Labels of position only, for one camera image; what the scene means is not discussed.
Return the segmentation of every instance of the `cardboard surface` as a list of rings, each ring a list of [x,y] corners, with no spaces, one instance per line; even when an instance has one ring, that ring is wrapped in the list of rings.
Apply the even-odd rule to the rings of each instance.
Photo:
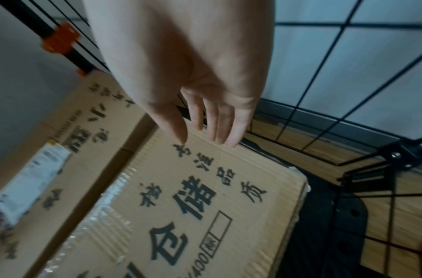
[[[274,277],[306,193],[242,146],[156,129],[40,277]]]
[[[96,202],[153,127],[112,76],[97,71],[86,77],[0,164],[1,190],[50,138],[72,152],[62,172],[14,228],[0,221],[0,278],[36,273],[76,225],[73,217],[85,215],[90,198]]]

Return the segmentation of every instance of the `brown cardboard box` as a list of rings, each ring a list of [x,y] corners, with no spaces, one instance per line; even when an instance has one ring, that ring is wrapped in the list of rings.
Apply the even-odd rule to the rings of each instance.
[[[307,188],[242,146],[156,129],[39,277],[274,277]]]
[[[0,165],[0,190],[51,138],[72,154],[14,228],[0,215],[0,278],[31,277],[91,209],[153,121],[97,71]]]

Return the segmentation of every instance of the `wooden floor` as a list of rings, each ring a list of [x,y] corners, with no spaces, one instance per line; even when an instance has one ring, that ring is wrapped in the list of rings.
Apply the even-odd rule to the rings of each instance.
[[[251,132],[275,140],[281,130],[280,126],[258,120],[252,121]],[[355,164],[336,167],[328,163],[298,153],[289,148],[264,140],[252,134],[246,134],[247,139],[257,143],[263,150],[272,153],[291,164],[307,170],[333,184],[348,170],[372,164],[378,160],[367,160]],[[301,148],[313,139],[313,135],[292,128],[286,128],[278,139],[279,142]],[[335,142],[317,141],[312,144],[308,152],[333,161],[342,162],[362,156],[362,152],[342,146]],[[397,193],[422,193],[422,174],[405,172],[397,178]],[[363,198],[368,209],[367,235],[386,240],[390,198]],[[422,242],[422,197],[397,197],[395,200],[393,242],[418,250]],[[382,273],[385,257],[384,244],[365,240],[361,264]],[[419,257],[413,253],[397,248],[391,248],[389,276],[392,278],[421,278],[419,271]]]

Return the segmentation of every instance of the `white sticker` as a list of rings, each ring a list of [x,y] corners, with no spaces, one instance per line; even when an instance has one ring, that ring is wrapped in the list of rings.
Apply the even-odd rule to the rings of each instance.
[[[70,156],[66,148],[48,142],[0,191],[0,211],[11,225],[36,202]]]

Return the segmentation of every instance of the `hand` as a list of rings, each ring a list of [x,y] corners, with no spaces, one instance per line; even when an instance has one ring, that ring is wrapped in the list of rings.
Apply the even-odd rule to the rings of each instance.
[[[193,126],[236,146],[263,92],[273,0],[85,0],[94,36],[124,90],[179,144],[179,91]]]

